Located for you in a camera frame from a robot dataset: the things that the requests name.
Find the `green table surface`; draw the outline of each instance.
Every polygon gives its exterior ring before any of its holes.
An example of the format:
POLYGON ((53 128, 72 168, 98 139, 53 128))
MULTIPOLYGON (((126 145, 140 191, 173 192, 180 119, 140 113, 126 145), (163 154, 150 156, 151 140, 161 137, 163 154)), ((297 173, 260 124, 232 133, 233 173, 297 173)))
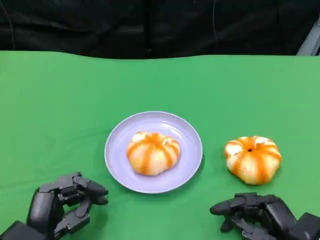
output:
POLYGON ((299 218, 320 215, 320 58, 196 56, 111 60, 55 52, 0 52, 0 232, 25 221, 34 189, 82 171, 109 189, 109 204, 70 240, 241 239, 220 233, 209 208, 234 193, 280 196, 299 218), (108 172, 104 146, 124 118, 165 111, 198 131, 205 159, 165 194, 136 193, 108 172), (282 165, 249 186, 230 174, 224 146, 273 139, 282 165))

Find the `black fabric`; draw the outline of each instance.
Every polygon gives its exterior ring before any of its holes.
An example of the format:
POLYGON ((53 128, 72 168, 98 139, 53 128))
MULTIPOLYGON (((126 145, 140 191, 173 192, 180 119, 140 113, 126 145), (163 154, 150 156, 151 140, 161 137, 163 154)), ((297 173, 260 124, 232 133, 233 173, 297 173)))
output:
MULTIPOLYGON (((295 55, 320 13, 319 0, 2 2, 17 50, 115 59, 295 55)), ((0 50, 11 49, 0 9, 0 50)))

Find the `orange striped bun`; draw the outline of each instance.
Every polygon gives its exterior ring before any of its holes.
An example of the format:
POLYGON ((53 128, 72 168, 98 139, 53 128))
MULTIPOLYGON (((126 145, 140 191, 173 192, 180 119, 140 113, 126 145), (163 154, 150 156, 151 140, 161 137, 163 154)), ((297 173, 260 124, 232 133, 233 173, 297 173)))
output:
POLYGON ((229 141, 224 148, 226 166, 246 184, 268 183, 281 164, 277 145, 262 136, 243 136, 229 141))
POLYGON ((180 145, 170 136, 140 131, 129 143, 126 156, 135 172, 155 176, 177 163, 180 145))

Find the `purple plate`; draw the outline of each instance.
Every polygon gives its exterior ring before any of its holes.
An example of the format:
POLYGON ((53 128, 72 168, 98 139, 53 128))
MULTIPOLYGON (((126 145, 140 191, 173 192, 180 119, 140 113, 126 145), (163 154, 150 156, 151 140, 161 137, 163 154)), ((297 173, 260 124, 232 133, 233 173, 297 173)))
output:
POLYGON ((180 187, 196 173, 202 160, 202 143, 196 130, 181 117, 147 111, 126 118, 112 130, 105 143, 104 159, 111 175, 126 188, 145 194, 159 194, 180 187), (134 172, 126 149, 138 131, 161 133, 176 139, 181 156, 175 166, 157 176, 134 172))

